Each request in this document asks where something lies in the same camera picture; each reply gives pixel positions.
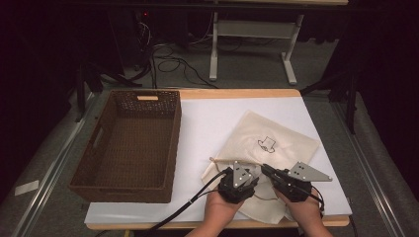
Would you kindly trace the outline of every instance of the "wooden table edge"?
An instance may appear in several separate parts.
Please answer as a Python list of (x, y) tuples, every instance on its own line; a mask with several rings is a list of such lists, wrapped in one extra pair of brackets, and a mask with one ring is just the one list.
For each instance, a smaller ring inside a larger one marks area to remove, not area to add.
[[(328, 227), (347, 226), (349, 224), (348, 215), (330, 215), (323, 217), (323, 223)], [(185, 221), (185, 222), (169, 222), (160, 229), (194, 229), (201, 222), (200, 221)], [(86, 223), (86, 226), (92, 230), (132, 230), (132, 229), (149, 229), (156, 223)], [(298, 227), (295, 221), (284, 218), (278, 224), (267, 224), (256, 220), (233, 220), (226, 228), (228, 229), (258, 229), (258, 228), (295, 228)]]
[(296, 89), (179, 89), (181, 100), (301, 97)]

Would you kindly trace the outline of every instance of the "dark curtain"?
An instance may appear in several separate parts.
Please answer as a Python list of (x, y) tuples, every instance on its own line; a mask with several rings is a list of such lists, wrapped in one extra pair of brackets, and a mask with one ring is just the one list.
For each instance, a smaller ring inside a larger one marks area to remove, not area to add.
[(0, 6), (0, 201), (70, 109), (74, 63), (62, 47), (58, 12), (50, 6), (29, 0)]

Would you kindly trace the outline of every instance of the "drawing on cloth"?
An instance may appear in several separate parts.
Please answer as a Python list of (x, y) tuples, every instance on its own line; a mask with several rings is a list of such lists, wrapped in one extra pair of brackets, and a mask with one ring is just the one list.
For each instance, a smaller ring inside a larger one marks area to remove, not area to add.
[(258, 143), (262, 150), (269, 153), (275, 152), (274, 144), (276, 143), (276, 141), (270, 138), (269, 136), (267, 136), (264, 141), (258, 140)]

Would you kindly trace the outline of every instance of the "basket handle hole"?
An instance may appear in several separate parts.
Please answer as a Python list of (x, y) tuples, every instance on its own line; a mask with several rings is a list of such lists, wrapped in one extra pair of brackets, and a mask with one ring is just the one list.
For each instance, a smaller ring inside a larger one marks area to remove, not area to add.
[(158, 101), (157, 96), (137, 96), (139, 101)]

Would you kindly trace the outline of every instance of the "white metal frame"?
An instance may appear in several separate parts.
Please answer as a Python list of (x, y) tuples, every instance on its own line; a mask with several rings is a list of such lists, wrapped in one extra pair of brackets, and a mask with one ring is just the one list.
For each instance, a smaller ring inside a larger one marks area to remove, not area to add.
[(252, 37), (270, 39), (289, 39), (290, 46), (287, 52), (282, 52), (282, 61), (286, 69), (287, 77), (291, 85), (296, 85), (295, 75), (290, 59), (293, 54), (296, 38), (304, 15), (298, 15), (294, 23), (272, 23), (272, 22), (251, 22), (251, 21), (228, 21), (218, 20), (218, 13), (213, 14), (212, 24), (212, 51), (209, 65), (209, 79), (216, 81), (218, 68), (218, 36), (229, 37)]

